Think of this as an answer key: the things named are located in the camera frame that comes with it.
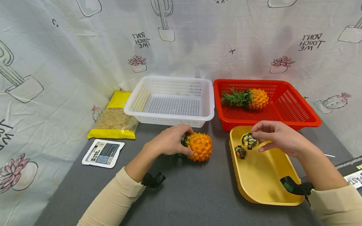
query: white curtain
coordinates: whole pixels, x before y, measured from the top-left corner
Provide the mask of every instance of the white curtain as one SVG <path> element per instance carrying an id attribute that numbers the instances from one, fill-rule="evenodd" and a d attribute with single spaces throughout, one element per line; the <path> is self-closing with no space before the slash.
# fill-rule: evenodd
<path id="1" fill-rule="evenodd" d="M 1 1 L 0 225 L 34 224 L 113 90 L 149 74 L 288 81 L 361 155 L 361 3 Z"/>

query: black wrist mount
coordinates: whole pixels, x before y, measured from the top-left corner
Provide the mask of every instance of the black wrist mount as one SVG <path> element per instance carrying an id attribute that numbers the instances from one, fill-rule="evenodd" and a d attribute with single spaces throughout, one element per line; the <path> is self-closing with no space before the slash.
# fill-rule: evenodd
<path id="1" fill-rule="evenodd" d="M 161 172 L 159 172 L 155 177 L 152 177 L 151 174 L 146 173 L 146 175 L 143 177 L 143 180 L 141 181 L 141 184 L 149 188 L 157 188 L 165 179 L 166 177 Z"/>
<path id="2" fill-rule="evenodd" d="M 310 195 L 311 190 L 314 188 L 313 185 L 309 182 L 297 184 L 290 176 L 283 177 L 280 179 L 280 182 L 289 193 L 295 195 Z"/>

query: flower pot drawing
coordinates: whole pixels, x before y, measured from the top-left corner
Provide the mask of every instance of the flower pot drawing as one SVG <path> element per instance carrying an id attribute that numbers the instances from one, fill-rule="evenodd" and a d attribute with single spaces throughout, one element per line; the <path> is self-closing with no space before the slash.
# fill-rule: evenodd
<path id="1" fill-rule="evenodd" d="M 172 0 L 151 0 L 151 5 L 155 14 L 161 18 L 162 27 L 158 28 L 160 38 L 167 42 L 175 41 L 175 33 L 173 28 L 168 27 L 167 24 L 167 17 L 172 15 L 173 12 Z"/>
<path id="2" fill-rule="evenodd" d="M 270 73 L 272 74 L 278 74 L 278 73 L 283 73 L 287 70 L 287 67 L 282 67 L 282 66 L 272 66 L 270 68 Z"/>
<path id="3" fill-rule="evenodd" d="M 270 69 L 270 73 L 271 74 L 283 73 L 293 63 L 295 63 L 295 61 L 293 61 L 291 58 L 288 58 L 287 56 L 274 59 L 274 61 L 271 63 L 272 67 Z"/>
<path id="4" fill-rule="evenodd" d="M 173 42 L 175 41 L 175 33 L 173 32 L 173 28 L 169 28 L 167 30 L 159 27 L 160 37 L 163 41 Z"/>
<path id="5" fill-rule="evenodd" d="M 94 122 L 97 122 L 99 117 L 101 117 L 101 115 L 102 115 L 102 110 L 99 107 L 96 107 L 95 105 L 93 105 L 92 112 L 93 112 L 93 120 L 94 120 Z"/>
<path id="6" fill-rule="evenodd" d="M 24 82 L 19 86 L 11 86 L 6 93 L 22 103 L 27 103 L 37 97 L 44 90 L 43 86 L 31 75 L 24 78 Z"/>
<path id="7" fill-rule="evenodd" d="M 354 25 L 345 27 L 338 37 L 338 41 L 360 43 L 362 41 L 362 27 L 355 27 Z"/>
<path id="8" fill-rule="evenodd" d="M 282 8 L 294 5 L 296 0 L 268 0 L 269 8 Z"/>
<path id="9" fill-rule="evenodd" d="M 77 0 L 80 11 L 85 17 L 91 17 L 102 11 L 99 0 Z"/>
<path id="10" fill-rule="evenodd" d="M 316 108 L 323 114 L 329 114 L 332 113 L 332 109 L 338 109 L 346 106 L 348 103 L 347 98 L 350 97 L 352 96 L 348 93 L 341 93 L 341 95 L 329 97 L 325 101 L 317 101 L 314 103 L 314 106 L 316 106 Z"/>
<path id="11" fill-rule="evenodd" d="M 21 191 L 30 186 L 37 171 L 38 164 L 29 162 L 30 158 L 24 159 L 25 154 L 20 155 L 16 160 L 10 159 L 7 165 L 0 169 L 0 194 L 10 188 Z"/>
<path id="12" fill-rule="evenodd" d="M 131 59 L 128 59 L 128 64 L 132 65 L 132 70 L 134 72 L 139 73 L 147 70 L 145 60 L 146 58 L 134 55 Z"/>
<path id="13" fill-rule="evenodd" d="M 43 90 L 43 86 L 31 75 L 22 78 L 10 65 L 14 61 L 14 55 L 10 49 L 0 41 L 0 74 L 13 86 L 5 90 L 6 93 L 22 103 L 27 103 L 37 97 Z"/>

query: plastic bag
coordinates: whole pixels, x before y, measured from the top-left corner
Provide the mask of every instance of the plastic bag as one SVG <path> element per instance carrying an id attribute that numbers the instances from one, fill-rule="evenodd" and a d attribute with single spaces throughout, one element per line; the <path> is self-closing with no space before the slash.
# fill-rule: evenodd
<path id="1" fill-rule="evenodd" d="M 131 93 L 115 90 L 111 101 L 108 103 L 94 128 L 89 132 L 88 139 L 113 138 L 135 139 L 138 121 L 134 116 L 126 115 L 123 111 Z"/>

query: yellow plastic tray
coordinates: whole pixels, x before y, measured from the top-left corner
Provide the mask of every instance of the yellow plastic tray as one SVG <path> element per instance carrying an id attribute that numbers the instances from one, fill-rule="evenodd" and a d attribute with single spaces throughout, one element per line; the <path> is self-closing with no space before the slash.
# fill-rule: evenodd
<path id="1" fill-rule="evenodd" d="M 280 206 L 301 204 L 304 196 L 287 192 L 280 182 L 281 178 L 290 176 L 297 184 L 300 184 L 300 179 L 289 157 L 280 149 L 275 148 L 260 153 L 256 147 L 247 151 L 245 159 L 236 157 L 234 148 L 241 145 L 241 136 L 250 130 L 251 127 L 238 126 L 230 131 L 229 146 L 237 187 L 241 195 L 249 202 L 259 204 Z"/>

